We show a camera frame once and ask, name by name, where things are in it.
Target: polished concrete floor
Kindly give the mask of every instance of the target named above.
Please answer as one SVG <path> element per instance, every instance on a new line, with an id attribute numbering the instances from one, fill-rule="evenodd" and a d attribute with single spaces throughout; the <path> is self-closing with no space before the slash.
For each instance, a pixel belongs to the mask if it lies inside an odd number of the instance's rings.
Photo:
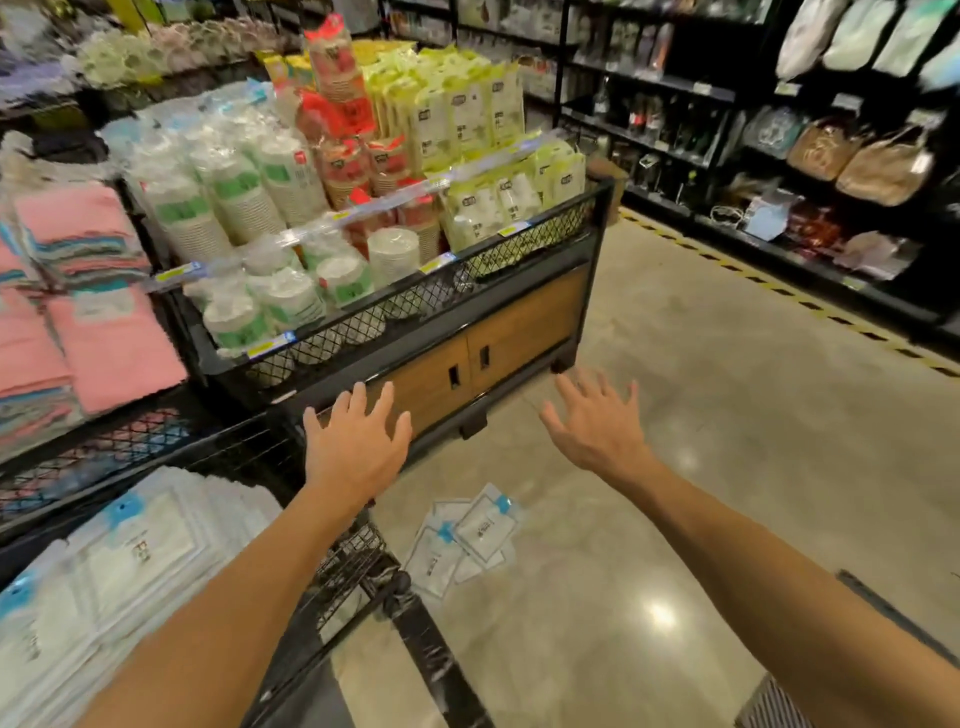
<path id="1" fill-rule="evenodd" d="M 579 360 L 639 382 L 662 460 L 960 652 L 960 381 L 627 221 Z M 402 558 L 435 498 L 492 482 L 527 508 L 516 562 L 429 607 L 499 728 L 732 725 L 764 670 L 653 526 L 553 449 L 552 396 L 542 376 L 438 448 L 377 524 Z M 389 622 L 334 670 L 357 728 L 444 725 Z"/>

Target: bag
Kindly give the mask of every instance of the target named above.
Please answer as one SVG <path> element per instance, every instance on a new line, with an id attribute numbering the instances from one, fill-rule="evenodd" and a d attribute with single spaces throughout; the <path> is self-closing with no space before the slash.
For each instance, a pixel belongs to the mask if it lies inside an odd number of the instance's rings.
<path id="1" fill-rule="evenodd" d="M 834 71 L 863 68 L 896 11 L 895 0 L 856 0 L 837 26 L 833 42 L 824 54 L 824 66 Z"/>
<path id="2" fill-rule="evenodd" d="M 914 143 L 895 143 L 913 132 L 920 132 Z M 933 155 L 925 143 L 926 131 L 909 126 L 893 138 L 861 149 L 840 174 L 837 189 L 886 207 L 902 205 L 924 185 L 933 169 Z"/>
<path id="3" fill-rule="evenodd" d="M 874 62 L 874 68 L 898 78 L 910 73 L 955 1 L 911 0 Z"/>
<path id="4" fill-rule="evenodd" d="M 850 123 L 821 119 L 804 129 L 787 157 L 787 164 L 824 182 L 832 182 L 869 138 L 849 131 Z"/>
<path id="5" fill-rule="evenodd" d="M 743 130 L 743 144 L 777 159 L 786 159 L 806 119 L 787 107 L 763 107 Z"/>
<path id="6" fill-rule="evenodd" d="M 786 81 L 813 67 L 846 7 L 847 0 L 804 0 L 780 47 L 778 78 Z"/>

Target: white hanging item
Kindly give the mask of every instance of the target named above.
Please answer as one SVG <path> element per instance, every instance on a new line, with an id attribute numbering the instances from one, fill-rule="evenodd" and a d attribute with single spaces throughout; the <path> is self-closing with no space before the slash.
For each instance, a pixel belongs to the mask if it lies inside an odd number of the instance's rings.
<path id="1" fill-rule="evenodd" d="M 813 67 L 846 7 L 847 0 L 804 0 L 780 47 L 778 78 L 792 79 Z"/>

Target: wooden panel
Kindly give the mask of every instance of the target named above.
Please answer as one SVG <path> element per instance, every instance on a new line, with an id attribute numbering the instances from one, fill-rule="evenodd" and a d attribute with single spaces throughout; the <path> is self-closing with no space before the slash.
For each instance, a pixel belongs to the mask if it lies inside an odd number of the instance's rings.
<path id="1" fill-rule="evenodd" d="M 410 410 L 416 437 L 473 399 L 466 336 L 450 339 L 394 372 L 369 382 L 368 412 L 388 381 L 394 383 L 394 410 L 387 421 L 387 431 L 392 433 L 399 414 Z M 321 412 L 319 417 L 326 426 L 330 408 Z"/>
<path id="2" fill-rule="evenodd" d="M 581 265 L 467 329 L 474 396 L 577 330 L 587 275 Z"/>

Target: stacked towel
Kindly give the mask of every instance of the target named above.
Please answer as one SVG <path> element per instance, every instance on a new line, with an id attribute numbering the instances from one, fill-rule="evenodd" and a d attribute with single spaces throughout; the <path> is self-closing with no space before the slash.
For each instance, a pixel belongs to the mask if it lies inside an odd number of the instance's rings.
<path id="1" fill-rule="evenodd" d="M 99 182 L 21 195 L 13 206 L 30 254 L 67 290 L 150 273 L 150 261 L 120 199 Z"/>
<path id="2" fill-rule="evenodd" d="M 136 288 L 54 296 L 47 311 L 84 412 L 95 414 L 186 379 L 177 351 Z"/>
<path id="3" fill-rule="evenodd" d="M 20 292 L 0 289 L 0 459 L 81 419 L 70 370 L 42 316 Z"/>

